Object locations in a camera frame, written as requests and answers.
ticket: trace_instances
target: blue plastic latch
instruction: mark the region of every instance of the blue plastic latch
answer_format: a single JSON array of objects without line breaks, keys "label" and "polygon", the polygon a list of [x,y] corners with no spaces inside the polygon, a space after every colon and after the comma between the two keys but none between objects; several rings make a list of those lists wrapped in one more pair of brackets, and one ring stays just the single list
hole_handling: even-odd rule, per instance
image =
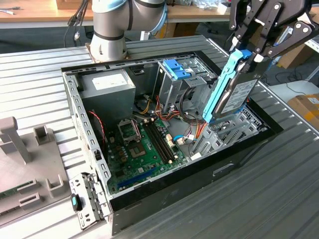
[{"label": "blue plastic latch", "polygon": [[190,73],[187,73],[184,71],[182,65],[180,65],[176,60],[164,60],[163,61],[164,66],[167,68],[169,72],[172,73],[173,77],[176,80],[181,80],[184,78],[188,78],[191,76]]},{"label": "blue plastic latch", "polygon": [[211,93],[207,105],[204,108],[203,118],[207,123],[210,123],[213,117],[213,112],[219,102],[220,97],[224,93],[229,81],[236,75],[236,66],[241,59],[247,59],[252,55],[249,50],[236,49],[230,56],[221,75],[218,78],[217,86]]},{"label": "blue plastic latch", "polygon": [[76,198],[72,197],[72,205],[75,206],[76,205]]}]

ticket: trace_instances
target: white label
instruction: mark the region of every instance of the white label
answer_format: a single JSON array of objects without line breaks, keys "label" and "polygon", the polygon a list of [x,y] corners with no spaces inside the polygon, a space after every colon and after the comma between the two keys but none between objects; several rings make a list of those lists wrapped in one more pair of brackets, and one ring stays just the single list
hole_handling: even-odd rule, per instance
[{"label": "white label", "polygon": [[92,80],[96,90],[107,89],[116,86],[126,85],[127,82],[122,74],[97,77]]},{"label": "white label", "polygon": [[256,82],[257,80],[253,80],[238,84],[221,113],[223,114],[241,107]]},{"label": "white label", "polygon": [[308,100],[310,100],[313,104],[319,104],[319,100],[317,100],[317,98],[308,98]]}]

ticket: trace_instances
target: green circuit board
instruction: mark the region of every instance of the green circuit board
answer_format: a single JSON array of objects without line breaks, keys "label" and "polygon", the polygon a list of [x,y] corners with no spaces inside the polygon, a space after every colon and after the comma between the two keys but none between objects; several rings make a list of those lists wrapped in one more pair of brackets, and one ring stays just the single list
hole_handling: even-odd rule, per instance
[{"label": "green circuit board", "polygon": [[[167,143],[165,136],[168,132],[163,122],[157,119],[153,124],[161,130],[159,132],[162,139]],[[187,163],[183,153],[176,146],[170,148],[174,160],[169,163],[162,160],[145,130],[145,125],[138,124],[138,129],[141,134],[140,142],[124,144],[121,134],[115,132],[114,142],[109,145],[108,166],[112,176],[108,181],[108,187],[111,194]]]}]

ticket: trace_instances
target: yellow wire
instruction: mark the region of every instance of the yellow wire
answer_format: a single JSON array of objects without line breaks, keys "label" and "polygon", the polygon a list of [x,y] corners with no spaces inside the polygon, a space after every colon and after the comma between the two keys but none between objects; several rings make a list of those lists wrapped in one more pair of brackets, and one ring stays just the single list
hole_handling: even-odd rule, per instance
[{"label": "yellow wire", "polygon": [[197,127],[196,127],[196,134],[195,134],[196,139],[197,139],[198,128],[199,128],[199,124],[197,124]]},{"label": "yellow wire", "polygon": [[149,100],[148,105],[146,106],[146,109],[143,112],[141,112],[140,114],[144,115],[149,111],[150,102],[151,102],[151,100]]}]

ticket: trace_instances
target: aluminum profile table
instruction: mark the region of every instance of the aluminum profile table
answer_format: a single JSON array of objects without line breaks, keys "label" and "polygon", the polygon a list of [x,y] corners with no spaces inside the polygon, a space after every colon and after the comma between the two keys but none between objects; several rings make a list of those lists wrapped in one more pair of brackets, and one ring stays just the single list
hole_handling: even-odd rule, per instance
[{"label": "aluminum profile table", "polygon": [[[202,50],[219,67],[227,54],[203,36],[129,42],[132,56]],[[60,73],[90,63],[85,47],[0,55],[0,118],[15,116],[19,134],[54,130],[69,178],[86,171]],[[116,236],[133,238],[317,238],[319,133],[262,83],[253,99],[285,131],[244,167]],[[0,238],[108,238],[105,222],[85,232],[69,199],[0,229]]]},{"label": "aluminum profile table", "polygon": [[[305,44],[317,53],[319,53],[319,36],[314,37],[313,39],[307,41]],[[317,74],[318,71],[319,66],[317,66],[317,68],[315,68],[315,70],[305,80],[310,81],[312,77],[314,77]]]}]

